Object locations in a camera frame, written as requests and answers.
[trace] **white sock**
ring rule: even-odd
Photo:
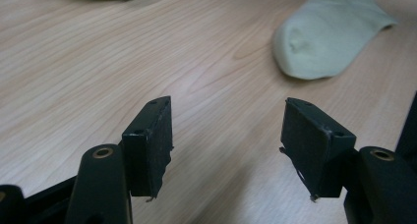
[[[275,32],[273,55],[289,76],[332,77],[378,31],[394,24],[374,0],[308,0]]]

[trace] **wooden table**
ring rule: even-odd
[[[144,104],[172,96],[175,149],[135,223],[346,223],[309,200],[278,152],[285,99],[311,101],[356,148],[394,149],[417,89],[417,3],[377,0],[381,31],[340,76],[299,81],[271,54],[306,0],[0,0],[0,184],[33,195],[117,143]]]

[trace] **fabric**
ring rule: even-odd
[[[273,55],[291,77],[332,77],[378,31],[394,24],[374,0],[308,0],[275,32]]]

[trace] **white cloth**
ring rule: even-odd
[[[332,77],[378,31],[394,24],[374,0],[308,0],[275,32],[273,55],[289,76]]]

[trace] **black plastic part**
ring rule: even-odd
[[[157,197],[171,161],[171,98],[149,102],[123,133],[123,154],[132,196]]]
[[[28,223],[64,223],[76,177],[26,198]]]
[[[288,98],[281,141],[312,199],[340,196],[341,162],[351,154],[355,135],[312,103]]]
[[[411,104],[395,153],[402,156],[417,174],[417,93]]]
[[[13,185],[0,186],[0,223],[26,223],[26,211],[22,190]]]
[[[417,223],[417,176],[407,162],[384,148],[359,152],[359,179],[373,213],[368,223]]]
[[[83,155],[65,223],[132,223],[123,154],[119,146],[103,144]]]
[[[349,224],[370,224],[374,219],[371,206],[365,196],[355,196],[348,192],[344,200],[344,211]]]

